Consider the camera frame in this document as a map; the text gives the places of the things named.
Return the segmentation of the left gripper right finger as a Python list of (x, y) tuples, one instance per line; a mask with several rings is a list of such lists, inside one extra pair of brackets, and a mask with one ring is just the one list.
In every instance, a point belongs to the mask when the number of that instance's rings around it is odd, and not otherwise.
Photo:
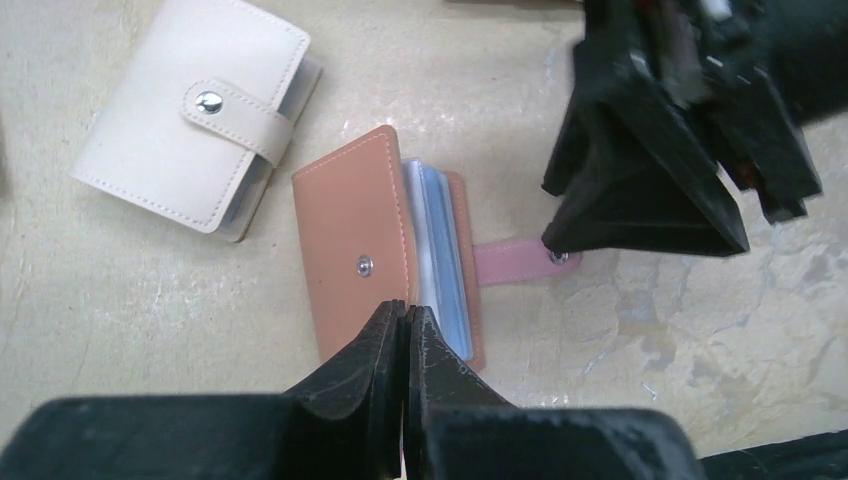
[(409, 322), (408, 432), (414, 479), (703, 479), (682, 428), (642, 408), (522, 408), (451, 350), (432, 310)]

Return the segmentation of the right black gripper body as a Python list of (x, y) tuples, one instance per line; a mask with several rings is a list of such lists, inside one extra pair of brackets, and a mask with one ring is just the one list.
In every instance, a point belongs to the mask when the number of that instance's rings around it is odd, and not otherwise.
[(585, 1), (587, 38), (622, 39), (679, 107), (716, 101), (746, 67), (800, 124), (847, 109), (844, 1)]

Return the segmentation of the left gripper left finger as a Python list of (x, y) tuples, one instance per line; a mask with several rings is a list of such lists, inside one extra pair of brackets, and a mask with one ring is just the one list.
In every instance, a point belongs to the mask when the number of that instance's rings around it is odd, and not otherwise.
[(70, 397), (37, 408), (5, 479), (391, 479), (400, 473), (399, 301), (281, 393)]

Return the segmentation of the brown card holder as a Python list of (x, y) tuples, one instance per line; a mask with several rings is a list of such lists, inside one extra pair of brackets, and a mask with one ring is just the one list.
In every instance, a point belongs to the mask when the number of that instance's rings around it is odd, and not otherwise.
[(403, 158), (389, 125), (296, 171), (292, 185), (322, 360), (379, 303), (401, 300), (430, 308), (447, 345), (481, 370), (480, 289), (559, 275), (580, 260), (537, 238), (475, 244), (462, 177)]

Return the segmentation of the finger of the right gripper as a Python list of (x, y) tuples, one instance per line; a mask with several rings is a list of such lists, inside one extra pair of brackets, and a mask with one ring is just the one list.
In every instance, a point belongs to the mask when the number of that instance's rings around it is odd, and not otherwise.
[(720, 149), (719, 163), (741, 190), (757, 192), (771, 223), (807, 215), (804, 200), (822, 193), (806, 141), (764, 65), (688, 62), (688, 98), (702, 108)]
[(736, 201), (643, 52), (583, 40), (574, 47), (573, 70), (574, 90), (542, 183), (562, 200), (544, 245), (555, 252), (748, 252)]

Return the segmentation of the cream card holder with snap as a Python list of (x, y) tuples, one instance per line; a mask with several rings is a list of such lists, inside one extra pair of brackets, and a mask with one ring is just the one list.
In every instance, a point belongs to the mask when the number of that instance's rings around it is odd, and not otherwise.
[(244, 1), (163, 3), (72, 176), (241, 240), (321, 75), (310, 35)]

